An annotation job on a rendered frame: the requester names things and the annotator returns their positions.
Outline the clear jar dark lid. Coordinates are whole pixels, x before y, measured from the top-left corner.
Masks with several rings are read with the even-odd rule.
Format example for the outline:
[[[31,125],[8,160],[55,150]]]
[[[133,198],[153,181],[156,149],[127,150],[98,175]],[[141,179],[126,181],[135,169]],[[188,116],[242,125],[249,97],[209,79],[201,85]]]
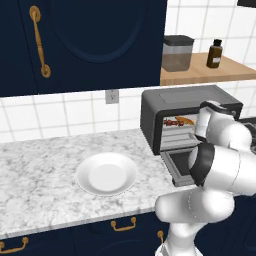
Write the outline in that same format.
[[[190,67],[194,39],[185,35],[164,37],[162,68],[167,72],[187,71]]]

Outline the baguette bread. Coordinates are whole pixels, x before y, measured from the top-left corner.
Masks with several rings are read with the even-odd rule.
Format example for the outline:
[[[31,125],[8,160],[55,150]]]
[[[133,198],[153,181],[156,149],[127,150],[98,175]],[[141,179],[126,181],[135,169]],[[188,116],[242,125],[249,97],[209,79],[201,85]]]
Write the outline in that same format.
[[[181,116],[176,116],[175,119],[178,121],[179,125],[194,125],[195,123],[189,119],[189,118],[185,118],[185,117],[181,117]]]

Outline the brown glass bottle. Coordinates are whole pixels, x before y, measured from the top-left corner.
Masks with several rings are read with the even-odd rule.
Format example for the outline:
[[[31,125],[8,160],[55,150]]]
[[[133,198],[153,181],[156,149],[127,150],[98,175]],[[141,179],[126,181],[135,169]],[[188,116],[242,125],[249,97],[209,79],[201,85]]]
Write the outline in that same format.
[[[222,56],[222,41],[220,39],[215,39],[213,41],[213,44],[209,48],[209,53],[207,57],[207,63],[206,66],[209,68],[218,68],[221,56]]]

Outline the dark grey toaster oven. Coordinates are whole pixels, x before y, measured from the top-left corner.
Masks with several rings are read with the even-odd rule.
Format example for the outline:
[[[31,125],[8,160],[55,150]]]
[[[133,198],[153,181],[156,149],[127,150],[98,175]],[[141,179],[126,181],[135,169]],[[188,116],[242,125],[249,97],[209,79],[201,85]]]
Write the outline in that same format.
[[[219,102],[232,112],[235,120],[239,119],[243,104],[216,85],[172,87],[142,93],[140,128],[154,155],[194,148],[200,143],[194,128],[200,104],[206,100]],[[189,118],[195,124],[181,127],[163,124],[165,119],[176,121],[176,116]]]

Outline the plain navy cupboard door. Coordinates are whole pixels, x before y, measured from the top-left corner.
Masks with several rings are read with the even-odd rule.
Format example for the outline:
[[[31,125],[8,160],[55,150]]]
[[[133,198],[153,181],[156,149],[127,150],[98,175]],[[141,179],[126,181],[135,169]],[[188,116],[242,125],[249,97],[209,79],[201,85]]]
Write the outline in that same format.
[[[17,0],[0,0],[0,97],[36,95]]]

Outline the navy drawer front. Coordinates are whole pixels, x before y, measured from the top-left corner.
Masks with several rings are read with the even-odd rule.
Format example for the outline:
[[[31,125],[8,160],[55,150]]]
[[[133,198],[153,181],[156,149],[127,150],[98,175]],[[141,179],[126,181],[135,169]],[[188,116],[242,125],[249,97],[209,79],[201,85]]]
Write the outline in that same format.
[[[130,226],[131,217],[136,217],[136,228],[115,232],[105,220],[84,224],[72,229],[77,256],[154,256],[161,245],[157,232],[167,236],[169,224],[161,222],[154,212],[113,219],[117,227]]]
[[[4,241],[6,250],[21,247],[23,237],[29,238],[24,250],[0,256],[76,256],[72,235],[67,228],[0,239],[0,241]]]

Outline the toaster oven door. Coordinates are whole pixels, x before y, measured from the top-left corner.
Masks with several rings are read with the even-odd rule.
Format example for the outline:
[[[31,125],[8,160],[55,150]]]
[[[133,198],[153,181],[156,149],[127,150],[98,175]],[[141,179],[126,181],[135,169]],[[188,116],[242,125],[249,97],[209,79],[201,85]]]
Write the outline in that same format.
[[[194,180],[192,179],[188,168],[188,157],[192,150],[193,148],[190,147],[167,150],[160,153],[162,160],[172,176],[172,183],[175,187],[194,184]]]

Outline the navy cupboard door oval panel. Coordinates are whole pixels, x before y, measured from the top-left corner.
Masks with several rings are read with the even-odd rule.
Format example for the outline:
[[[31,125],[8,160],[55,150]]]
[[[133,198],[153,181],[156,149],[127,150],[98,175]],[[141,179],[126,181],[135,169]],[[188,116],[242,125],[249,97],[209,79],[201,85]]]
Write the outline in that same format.
[[[40,94],[160,84],[167,0],[18,0]],[[41,75],[31,6],[49,78]]]

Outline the wooden wall shelf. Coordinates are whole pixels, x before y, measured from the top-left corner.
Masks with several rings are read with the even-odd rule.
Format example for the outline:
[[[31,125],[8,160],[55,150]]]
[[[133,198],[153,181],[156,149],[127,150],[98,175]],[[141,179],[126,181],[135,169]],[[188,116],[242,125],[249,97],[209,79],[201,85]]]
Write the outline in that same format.
[[[186,85],[213,82],[256,80],[256,70],[223,56],[215,69],[206,66],[207,53],[193,53],[187,71],[167,72],[161,69],[160,85]]]

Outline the grey wall socket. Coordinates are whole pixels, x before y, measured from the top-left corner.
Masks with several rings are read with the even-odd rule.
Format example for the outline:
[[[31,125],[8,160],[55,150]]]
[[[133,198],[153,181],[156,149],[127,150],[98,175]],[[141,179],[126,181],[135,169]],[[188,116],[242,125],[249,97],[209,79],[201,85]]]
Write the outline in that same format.
[[[118,104],[119,103],[119,90],[106,90],[105,101],[107,104]]]

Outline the dark wall cupboard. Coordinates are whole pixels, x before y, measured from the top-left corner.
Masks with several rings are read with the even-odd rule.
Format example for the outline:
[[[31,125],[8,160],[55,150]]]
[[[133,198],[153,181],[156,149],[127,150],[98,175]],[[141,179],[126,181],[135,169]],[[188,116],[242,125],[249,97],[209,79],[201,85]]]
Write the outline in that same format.
[[[237,6],[256,8],[256,0],[238,0]]]

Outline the white round plate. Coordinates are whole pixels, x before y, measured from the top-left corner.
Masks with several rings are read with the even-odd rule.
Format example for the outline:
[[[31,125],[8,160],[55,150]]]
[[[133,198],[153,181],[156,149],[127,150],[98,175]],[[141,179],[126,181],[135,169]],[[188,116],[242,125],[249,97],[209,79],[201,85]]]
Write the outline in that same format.
[[[77,168],[76,181],[87,193],[114,196],[130,189],[138,177],[138,167],[129,157],[113,152],[85,159]]]

